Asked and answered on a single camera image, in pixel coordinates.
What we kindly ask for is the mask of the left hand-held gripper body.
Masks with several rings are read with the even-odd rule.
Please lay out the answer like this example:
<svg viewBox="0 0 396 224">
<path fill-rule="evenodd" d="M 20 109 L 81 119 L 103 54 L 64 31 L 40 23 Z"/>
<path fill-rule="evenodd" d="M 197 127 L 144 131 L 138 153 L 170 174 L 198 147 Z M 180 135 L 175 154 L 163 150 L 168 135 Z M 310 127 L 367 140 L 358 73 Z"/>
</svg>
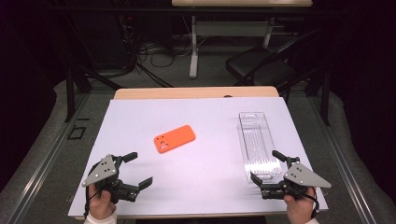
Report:
<svg viewBox="0 0 396 224">
<path fill-rule="evenodd" d="M 88 177 L 82 182 L 82 187 L 86 189 L 86 202 L 89 201 L 89 185 L 92 184 L 99 192 L 109 191 L 111 202 L 114 204 L 117 204 L 119 200 L 129 202 L 136 200 L 140 192 L 139 187 L 124 184 L 119 179 L 122 157 L 107 154 L 91 168 Z"/>
</svg>

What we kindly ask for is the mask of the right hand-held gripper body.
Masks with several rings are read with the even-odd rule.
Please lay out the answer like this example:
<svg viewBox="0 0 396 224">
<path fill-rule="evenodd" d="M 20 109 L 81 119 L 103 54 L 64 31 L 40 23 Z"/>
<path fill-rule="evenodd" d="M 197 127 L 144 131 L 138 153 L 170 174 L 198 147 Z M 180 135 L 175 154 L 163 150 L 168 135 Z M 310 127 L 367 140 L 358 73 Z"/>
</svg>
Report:
<svg viewBox="0 0 396 224">
<path fill-rule="evenodd" d="M 300 200 L 302 197 L 308 197 L 309 187 L 329 189 L 332 186 L 330 182 L 301 164 L 298 157 L 276 156 L 276 158 L 285 162 L 288 170 L 277 184 L 261 182 L 261 193 L 264 199 L 281 200 L 285 195 L 289 195 L 294 200 Z"/>
</svg>

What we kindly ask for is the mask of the clear plastic box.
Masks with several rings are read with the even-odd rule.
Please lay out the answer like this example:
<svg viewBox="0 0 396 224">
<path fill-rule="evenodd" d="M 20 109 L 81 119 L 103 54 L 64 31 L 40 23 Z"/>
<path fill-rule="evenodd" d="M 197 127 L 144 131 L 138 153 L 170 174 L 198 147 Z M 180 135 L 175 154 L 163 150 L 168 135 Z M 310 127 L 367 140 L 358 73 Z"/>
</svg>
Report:
<svg viewBox="0 0 396 224">
<path fill-rule="evenodd" d="M 282 168 L 272 155 L 276 147 L 264 113 L 241 112 L 238 118 L 237 131 L 247 181 L 251 183 L 251 175 L 255 175 L 264 183 L 275 182 Z"/>
</svg>

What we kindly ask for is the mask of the orange phone case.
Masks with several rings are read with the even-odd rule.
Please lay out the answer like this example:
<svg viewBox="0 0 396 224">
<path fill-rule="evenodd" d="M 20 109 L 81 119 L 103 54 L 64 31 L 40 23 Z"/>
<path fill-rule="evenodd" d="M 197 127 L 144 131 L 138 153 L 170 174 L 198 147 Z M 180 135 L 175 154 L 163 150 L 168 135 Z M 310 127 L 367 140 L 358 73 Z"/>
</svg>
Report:
<svg viewBox="0 0 396 224">
<path fill-rule="evenodd" d="M 154 145 L 159 153 L 165 153 L 183 146 L 195 139 L 195 133 L 190 125 L 183 125 L 154 137 Z"/>
</svg>

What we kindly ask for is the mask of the person's left hand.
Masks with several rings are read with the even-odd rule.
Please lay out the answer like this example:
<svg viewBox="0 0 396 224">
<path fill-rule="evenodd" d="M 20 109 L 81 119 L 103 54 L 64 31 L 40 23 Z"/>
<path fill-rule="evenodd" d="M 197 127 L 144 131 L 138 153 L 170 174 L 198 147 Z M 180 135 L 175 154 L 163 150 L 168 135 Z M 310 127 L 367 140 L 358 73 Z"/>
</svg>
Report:
<svg viewBox="0 0 396 224">
<path fill-rule="evenodd" d="M 104 220 L 116 212 L 111 193 L 107 190 L 97 191 L 94 184 L 89 185 L 89 205 L 89 214 L 97 220 Z"/>
</svg>

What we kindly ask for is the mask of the person's right hand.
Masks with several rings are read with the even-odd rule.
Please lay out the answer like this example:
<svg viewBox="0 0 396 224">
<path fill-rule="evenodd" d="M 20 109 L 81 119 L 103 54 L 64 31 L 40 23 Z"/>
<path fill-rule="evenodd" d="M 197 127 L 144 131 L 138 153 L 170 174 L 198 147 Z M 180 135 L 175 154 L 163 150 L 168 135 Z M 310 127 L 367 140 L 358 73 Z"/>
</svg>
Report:
<svg viewBox="0 0 396 224">
<path fill-rule="evenodd" d="M 284 202 L 287 205 L 287 216 L 290 224 L 305 224 L 312 217 L 314 201 L 303 197 L 298 201 L 290 195 L 284 196 Z"/>
</svg>

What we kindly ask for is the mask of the black square floor hatch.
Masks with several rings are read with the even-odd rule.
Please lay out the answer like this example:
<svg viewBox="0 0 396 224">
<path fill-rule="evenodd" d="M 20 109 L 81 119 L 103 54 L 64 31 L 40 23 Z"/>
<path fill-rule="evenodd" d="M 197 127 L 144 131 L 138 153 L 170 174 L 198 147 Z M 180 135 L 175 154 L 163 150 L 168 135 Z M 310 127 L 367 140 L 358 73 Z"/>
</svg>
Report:
<svg viewBox="0 0 396 224">
<path fill-rule="evenodd" d="M 81 126 L 74 126 L 72 130 L 70 131 L 69 135 L 67 136 L 68 140 L 79 140 L 84 136 L 84 133 L 86 132 L 85 127 Z"/>
</svg>

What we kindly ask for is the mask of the black metal stand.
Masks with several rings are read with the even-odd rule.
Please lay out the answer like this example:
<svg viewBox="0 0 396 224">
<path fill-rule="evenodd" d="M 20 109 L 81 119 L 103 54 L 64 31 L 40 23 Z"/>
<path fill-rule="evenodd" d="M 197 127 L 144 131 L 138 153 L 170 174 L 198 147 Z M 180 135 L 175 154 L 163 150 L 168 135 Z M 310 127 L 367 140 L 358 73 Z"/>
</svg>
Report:
<svg viewBox="0 0 396 224">
<path fill-rule="evenodd" d="M 101 83 L 107 85 L 113 90 L 121 89 L 121 85 L 116 84 L 110 79 L 98 74 L 92 69 L 79 65 L 78 67 L 71 67 L 66 72 L 66 100 L 67 100 L 67 115 L 65 122 L 71 120 L 76 113 L 76 101 L 75 101 L 75 87 L 82 93 L 90 93 L 92 91 L 92 85 L 88 78 L 92 77 Z"/>
<path fill-rule="evenodd" d="M 326 125 L 330 125 L 329 122 L 329 98 L 330 98 L 330 84 L 331 74 L 327 69 L 319 68 L 316 69 L 310 81 L 305 89 L 307 96 L 317 96 L 320 94 L 320 117 Z"/>
</svg>

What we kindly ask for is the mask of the black chair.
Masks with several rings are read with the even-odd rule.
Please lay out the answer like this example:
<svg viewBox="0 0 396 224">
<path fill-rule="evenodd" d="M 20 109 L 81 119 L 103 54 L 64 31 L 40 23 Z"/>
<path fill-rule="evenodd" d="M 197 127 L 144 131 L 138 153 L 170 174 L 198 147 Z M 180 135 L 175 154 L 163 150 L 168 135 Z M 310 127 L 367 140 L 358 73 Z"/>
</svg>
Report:
<svg viewBox="0 0 396 224">
<path fill-rule="evenodd" d="M 293 85 L 318 71 L 300 72 L 290 65 L 290 58 L 313 43 L 320 32 L 315 29 L 273 51 L 255 47 L 238 53 L 226 61 L 226 69 L 237 79 L 235 86 L 272 86 L 279 93 L 289 93 Z"/>
</svg>

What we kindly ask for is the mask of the black computer tower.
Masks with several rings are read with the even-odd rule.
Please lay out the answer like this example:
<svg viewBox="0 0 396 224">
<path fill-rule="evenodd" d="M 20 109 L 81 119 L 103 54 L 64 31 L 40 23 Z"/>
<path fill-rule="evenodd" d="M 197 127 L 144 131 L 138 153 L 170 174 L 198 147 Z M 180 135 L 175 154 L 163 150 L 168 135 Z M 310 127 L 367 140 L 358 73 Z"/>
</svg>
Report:
<svg viewBox="0 0 396 224">
<path fill-rule="evenodd" d="M 135 56 L 119 16 L 82 14 L 76 16 L 76 24 L 96 69 L 130 71 L 134 68 Z"/>
</svg>

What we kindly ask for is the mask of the white desk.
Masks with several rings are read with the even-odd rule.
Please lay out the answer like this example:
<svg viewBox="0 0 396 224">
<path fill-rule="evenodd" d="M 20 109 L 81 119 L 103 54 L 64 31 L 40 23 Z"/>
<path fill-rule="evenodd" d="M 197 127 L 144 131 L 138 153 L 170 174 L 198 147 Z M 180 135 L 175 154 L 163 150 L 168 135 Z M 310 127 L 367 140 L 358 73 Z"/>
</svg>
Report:
<svg viewBox="0 0 396 224">
<path fill-rule="evenodd" d="M 172 0 L 173 7 L 311 7 L 312 0 Z M 191 17 L 190 78 L 197 77 L 197 36 L 262 36 L 267 47 L 274 25 L 269 21 L 197 21 Z"/>
</svg>

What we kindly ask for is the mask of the metal floor rail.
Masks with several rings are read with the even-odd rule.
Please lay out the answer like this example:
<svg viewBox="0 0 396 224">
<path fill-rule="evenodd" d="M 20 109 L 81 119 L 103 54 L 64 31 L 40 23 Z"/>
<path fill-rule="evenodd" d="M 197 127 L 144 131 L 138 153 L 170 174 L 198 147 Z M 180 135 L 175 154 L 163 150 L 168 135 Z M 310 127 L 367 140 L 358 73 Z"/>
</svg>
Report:
<svg viewBox="0 0 396 224">
<path fill-rule="evenodd" d="M 77 198 L 79 181 L 95 137 L 91 96 L 77 99 L 77 111 L 64 121 L 64 107 L 55 109 L 17 173 L 0 193 L 0 224 L 82 224 L 68 212 Z M 79 140 L 68 140 L 74 126 L 86 128 Z"/>
<path fill-rule="evenodd" d="M 375 217 L 363 196 L 360 186 L 354 175 L 351 172 L 349 165 L 347 164 L 347 160 L 344 156 L 344 153 L 335 136 L 332 133 L 331 127 L 326 124 L 323 120 L 320 113 L 320 105 L 318 100 L 315 97 L 308 97 L 308 102 L 313 109 L 316 120 L 318 121 L 318 125 L 322 132 L 324 133 L 326 139 L 328 140 L 331 148 L 331 154 L 333 160 L 337 166 L 337 169 L 340 173 L 340 176 L 343 179 L 344 185 L 346 186 L 346 190 L 348 195 L 353 202 L 355 209 L 361 219 L 362 224 L 377 224 Z"/>
</svg>

